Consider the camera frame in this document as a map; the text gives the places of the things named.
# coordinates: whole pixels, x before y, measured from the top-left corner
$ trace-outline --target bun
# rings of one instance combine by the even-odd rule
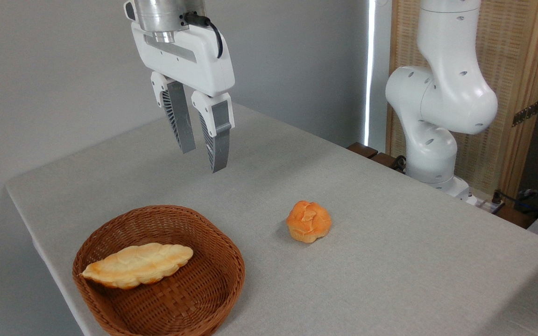
[[[286,224],[292,238],[300,242],[312,243],[329,233],[331,217],[325,208],[315,202],[300,201],[290,211]]]
[[[192,254],[190,247],[182,245],[129,246],[88,265],[81,275],[106,287],[131,289],[172,275],[192,258]]]

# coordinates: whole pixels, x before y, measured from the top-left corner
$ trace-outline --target black cable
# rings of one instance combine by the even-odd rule
[[[213,32],[215,32],[215,37],[217,38],[217,58],[220,59],[221,55],[224,54],[224,43],[221,40],[221,35],[219,34],[219,30],[217,27],[211,22],[211,19],[209,19],[206,16],[198,15],[196,12],[188,12],[184,14],[184,21],[188,23],[188,25],[195,25],[199,27],[211,27],[213,29]]]
[[[526,207],[526,208],[529,208],[529,209],[538,211],[538,207],[536,207],[536,206],[532,206],[532,205],[529,205],[529,204],[525,204],[525,203],[523,203],[523,202],[520,202],[520,201],[517,200],[516,198],[513,198],[513,197],[511,197],[511,196],[508,196],[508,195],[502,193],[502,191],[500,191],[499,189],[495,190],[495,192],[498,193],[498,194],[500,194],[500,195],[502,195],[502,196],[504,196],[505,198],[511,200],[512,202],[515,202],[515,203],[517,203],[517,204],[520,204],[521,206],[524,206],[524,207]]]
[[[215,32],[215,36],[217,38],[217,48],[219,49],[217,53],[217,58],[220,59],[221,55],[224,54],[224,43],[221,40],[221,35],[219,34],[219,30],[217,29],[217,27],[215,27],[215,25],[211,22],[211,20],[209,20],[209,26],[211,26],[211,28],[213,28],[213,32]]]

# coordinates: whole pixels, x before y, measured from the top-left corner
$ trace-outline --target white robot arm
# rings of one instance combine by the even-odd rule
[[[227,165],[230,129],[235,126],[230,94],[234,85],[230,51],[224,37],[204,17],[203,0],[129,0],[138,53],[153,70],[151,83],[176,140],[187,153],[195,148],[184,84],[192,87],[212,171]]]
[[[497,97],[476,60],[481,0],[422,0],[418,49],[431,69],[403,66],[391,74],[386,98],[406,137],[406,174],[467,200],[467,183],[454,176],[453,132],[477,134],[497,112]]]

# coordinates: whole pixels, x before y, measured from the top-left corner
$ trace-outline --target light strip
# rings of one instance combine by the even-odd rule
[[[375,7],[376,0],[368,0],[369,13],[368,24],[368,57],[367,57],[367,102],[365,105],[365,146],[369,145],[369,115],[371,107],[371,80],[373,77],[373,66],[375,62]]]

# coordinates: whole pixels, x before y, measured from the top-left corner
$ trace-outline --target wicker basket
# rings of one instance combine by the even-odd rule
[[[79,274],[92,262],[131,245],[151,242],[192,247],[175,274],[123,290]],[[180,206],[147,206],[112,219],[84,242],[73,263],[84,302],[111,335],[203,336],[224,322],[244,284],[244,261],[234,243],[200,213]]]

